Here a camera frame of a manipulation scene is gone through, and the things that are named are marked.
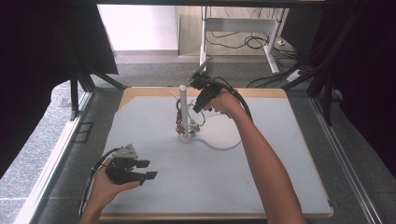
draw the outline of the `white board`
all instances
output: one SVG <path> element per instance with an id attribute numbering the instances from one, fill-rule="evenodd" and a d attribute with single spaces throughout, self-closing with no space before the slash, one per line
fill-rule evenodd
<path id="1" fill-rule="evenodd" d="M 284 163 L 303 213 L 330 216 L 332 209 L 288 99 L 245 100 L 254 123 Z M 132 143 L 140 160 L 151 161 L 148 168 L 135 171 L 158 174 L 118 195 L 103 214 L 263 214 L 242 144 L 216 151 L 202 142 L 180 142 L 175 104 L 171 96 L 139 96 L 116 113 L 104 153 Z"/>

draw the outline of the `gray floor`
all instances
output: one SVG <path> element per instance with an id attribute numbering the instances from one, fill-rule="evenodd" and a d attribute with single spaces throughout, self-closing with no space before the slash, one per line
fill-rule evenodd
<path id="1" fill-rule="evenodd" d="M 154 60 L 155 62 L 161 63 L 148 63 L 144 57 L 123 57 L 118 61 L 121 62 L 118 64 L 120 76 L 113 77 L 130 86 L 178 86 L 186 81 L 186 77 L 198 66 L 195 58 L 183 59 L 169 55 L 154 58 L 158 60 Z M 154 62 L 153 55 L 148 55 L 148 59 Z M 268 76 L 270 71 L 268 64 L 264 63 L 261 57 L 252 57 L 249 60 L 246 57 L 215 58 L 207 69 L 209 75 L 222 76 L 235 87 L 245 87 L 250 80 Z M 61 169 L 56 173 L 46 192 L 34 223 L 78 222 L 77 204 L 82 188 L 92 165 L 102 155 L 106 134 L 122 96 L 122 91 L 112 88 L 96 77 L 94 80 L 99 88 L 93 94 L 88 105 L 88 113 L 82 121 L 85 125 L 92 125 L 90 137 L 85 143 L 74 142 L 69 145 L 67 156 L 61 162 L 59 166 Z M 304 93 L 308 84 L 309 81 L 293 88 L 288 91 L 288 96 L 334 209 L 332 218 L 315 219 L 311 222 L 368 223 L 332 151 L 329 139 L 324 134 L 315 111 Z M 1 223 L 12 223 L 28 197 L 57 137 L 69 119 L 68 97 L 67 83 L 54 90 L 53 101 L 45 118 L 19 158 L 1 179 Z M 332 104 L 332 122 L 340 143 L 374 202 L 383 223 L 395 223 L 395 179 L 359 132 L 345 118 L 338 103 Z M 75 138 L 80 139 L 81 134 L 77 133 Z"/>

